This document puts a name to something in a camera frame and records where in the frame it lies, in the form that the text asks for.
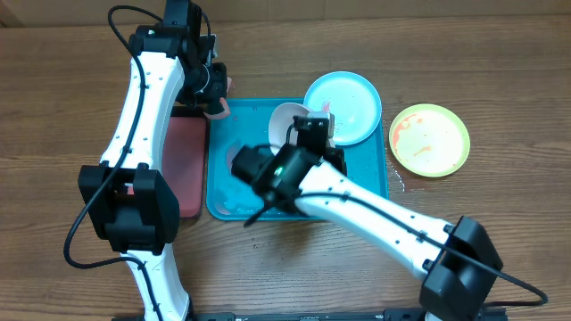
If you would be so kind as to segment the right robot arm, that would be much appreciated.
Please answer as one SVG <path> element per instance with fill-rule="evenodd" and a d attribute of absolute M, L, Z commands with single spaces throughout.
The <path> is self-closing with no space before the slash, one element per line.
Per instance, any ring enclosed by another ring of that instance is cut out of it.
<path fill-rule="evenodd" d="M 275 155 L 244 146 L 231 173 L 264 208 L 314 216 L 342 226 L 391 255 L 422 282 L 419 302 L 429 320 L 475 320 L 503 267 L 484 227 L 463 217 L 453 225 L 387 200 L 353 183 L 344 154 L 328 146 L 329 118 L 295 116 L 296 144 Z"/>

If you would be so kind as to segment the light blue plate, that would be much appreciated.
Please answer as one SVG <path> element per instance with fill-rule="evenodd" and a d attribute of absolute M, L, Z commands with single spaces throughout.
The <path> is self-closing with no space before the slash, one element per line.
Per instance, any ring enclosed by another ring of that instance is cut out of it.
<path fill-rule="evenodd" d="M 377 129 L 382 103 L 376 88 L 364 77 L 349 71 L 334 71 L 315 80 L 303 104 L 312 111 L 334 115 L 336 145 L 359 144 Z"/>

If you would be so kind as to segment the yellow-green plate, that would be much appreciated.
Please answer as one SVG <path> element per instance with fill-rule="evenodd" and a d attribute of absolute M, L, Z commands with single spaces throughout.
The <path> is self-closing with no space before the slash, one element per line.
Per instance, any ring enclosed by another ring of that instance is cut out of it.
<path fill-rule="evenodd" d="M 466 162 L 471 148 L 464 122 L 431 103 L 412 105 L 393 120 L 388 135 L 395 159 L 422 177 L 445 177 Z"/>

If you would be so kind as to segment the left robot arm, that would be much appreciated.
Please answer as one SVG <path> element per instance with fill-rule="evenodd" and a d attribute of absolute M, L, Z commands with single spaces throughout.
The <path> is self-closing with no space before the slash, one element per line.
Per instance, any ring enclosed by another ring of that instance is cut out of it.
<path fill-rule="evenodd" d="M 98 165 L 79 172 L 85 206 L 66 236 L 63 256 L 79 269 L 124 262 L 145 306 L 144 320 L 185 320 L 192 303 L 178 275 L 172 244 L 180 209 L 161 173 L 172 108 L 203 107 L 207 116 L 229 113 L 227 68 L 215 62 L 217 37 L 203 34 L 209 19 L 187 0 L 169 0 L 153 25 L 140 25 L 120 42 L 131 56 L 130 81 L 117 128 Z M 85 217 L 117 257 L 79 263 L 70 255 Z"/>

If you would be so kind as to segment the dark green sponge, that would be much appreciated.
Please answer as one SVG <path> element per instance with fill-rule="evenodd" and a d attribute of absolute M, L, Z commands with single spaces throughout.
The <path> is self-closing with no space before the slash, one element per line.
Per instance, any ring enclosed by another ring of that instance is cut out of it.
<path fill-rule="evenodd" d="M 232 78 L 210 80 L 202 93 L 203 111 L 208 119 L 224 119 L 231 113 L 227 102 Z"/>

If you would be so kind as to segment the white pink plate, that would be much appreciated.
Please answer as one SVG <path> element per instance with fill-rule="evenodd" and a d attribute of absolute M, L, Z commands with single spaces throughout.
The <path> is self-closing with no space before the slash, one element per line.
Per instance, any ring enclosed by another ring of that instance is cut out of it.
<path fill-rule="evenodd" d="M 268 125 L 270 150 L 276 155 L 286 143 L 286 132 L 294 123 L 294 116 L 307 116 L 310 110 L 299 103 L 282 103 L 271 114 Z"/>

